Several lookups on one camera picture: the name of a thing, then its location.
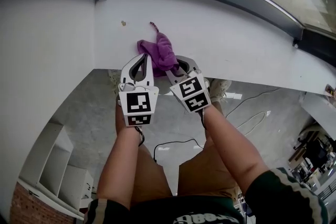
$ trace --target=forearm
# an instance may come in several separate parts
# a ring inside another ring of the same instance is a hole
[[[205,109],[204,121],[223,163],[245,193],[268,167],[252,143],[214,106]]]
[[[139,142],[135,128],[120,131],[100,175],[97,198],[110,199],[130,208]]]

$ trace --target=green t-shirt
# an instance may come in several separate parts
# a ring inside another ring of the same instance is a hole
[[[324,203],[284,169],[258,176],[245,198],[257,223],[328,223]],[[243,224],[244,220],[230,198],[175,196],[141,202],[130,211],[114,201],[94,200],[85,223]]]

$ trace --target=brick wall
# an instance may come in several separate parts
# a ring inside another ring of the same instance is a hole
[[[13,194],[10,222],[13,224],[72,224],[73,217],[60,213],[45,203],[41,202],[34,195],[16,184]]]

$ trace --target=purple towel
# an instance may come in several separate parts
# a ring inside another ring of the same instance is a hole
[[[163,33],[160,33],[153,23],[151,24],[157,31],[156,43],[139,40],[137,43],[138,51],[140,54],[146,53],[152,57],[153,74],[155,77],[162,77],[166,75],[165,71],[177,68],[179,64],[169,39]]]

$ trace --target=brown shorts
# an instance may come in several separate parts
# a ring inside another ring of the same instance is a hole
[[[144,146],[139,148],[136,171],[132,205],[172,196],[163,167]],[[235,202],[239,191],[212,141],[207,141],[200,153],[180,165],[178,184],[178,196],[222,196]]]

